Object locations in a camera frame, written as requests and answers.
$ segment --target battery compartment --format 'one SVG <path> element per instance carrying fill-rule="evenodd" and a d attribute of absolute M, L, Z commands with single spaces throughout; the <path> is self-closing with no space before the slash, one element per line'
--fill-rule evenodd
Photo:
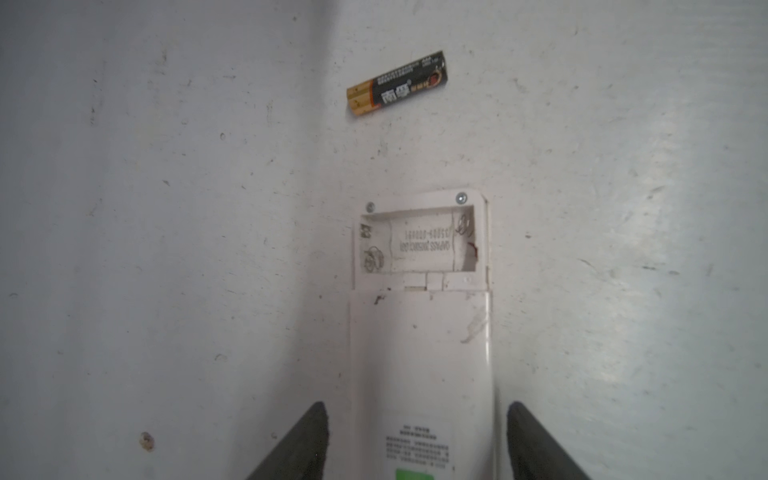
<path fill-rule="evenodd" d="M 474 272 L 472 207 L 364 215 L 358 226 L 362 273 Z"/>

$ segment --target black and gold battery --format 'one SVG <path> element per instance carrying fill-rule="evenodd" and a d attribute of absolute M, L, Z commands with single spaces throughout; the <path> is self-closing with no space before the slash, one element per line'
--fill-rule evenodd
<path fill-rule="evenodd" d="M 400 101 L 448 81 L 445 57 L 439 51 L 346 89 L 346 99 L 355 115 Z"/>

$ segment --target rust spot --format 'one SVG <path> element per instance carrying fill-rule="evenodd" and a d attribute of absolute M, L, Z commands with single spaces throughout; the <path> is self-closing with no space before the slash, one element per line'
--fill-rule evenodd
<path fill-rule="evenodd" d="M 139 438 L 139 445 L 147 452 L 151 452 L 154 450 L 154 438 L 152 438 L 149 432 L 142 432 L 141 438 Z"/>

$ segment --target scratch mark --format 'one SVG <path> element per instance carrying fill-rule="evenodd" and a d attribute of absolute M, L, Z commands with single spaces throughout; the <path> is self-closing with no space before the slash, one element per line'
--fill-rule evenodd
<path fill-rule="evenodd" d="M 475 318 L 467 325 L 467 338 L 462 340 L 462 343 L 470 343 L 475 337 L 482 332 L 485 325 L 488 324 L 488 315 L 485 312 L 477 312 Z"/>
<path fill-rule="evenodd" d="M 586 265 L 586 266 L 589 266 L 589 267 L 590 267 L 592 270 L 594 270 L 594 272 L 595 272 L 595 273 L 598 273 L 598 274 L 600 273 L 600 270 L 598 270 L 597 268 L 595 268 L 595 267 L 594 267 L 594 265 L 592 265 L 592 264 L 591 264 L 591 263 L 589 263 L 588 261 L 584 260 L 583 258 L 577 258 L 576 260 L 578 260 L 578 261 L 582 262 L 582 263 L 583 263 L 584 265 Z"/>

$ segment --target white wall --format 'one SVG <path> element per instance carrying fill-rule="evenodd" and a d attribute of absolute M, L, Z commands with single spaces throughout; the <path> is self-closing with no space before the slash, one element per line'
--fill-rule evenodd
<path fill-rule="evenodd" d="M 322 399 L 344 478 L 353 208 L 469 185 L 502 407 L 764 478 L 767 78 L 762 0 L 4 2 L 0 477 L 240 480 Z"/>

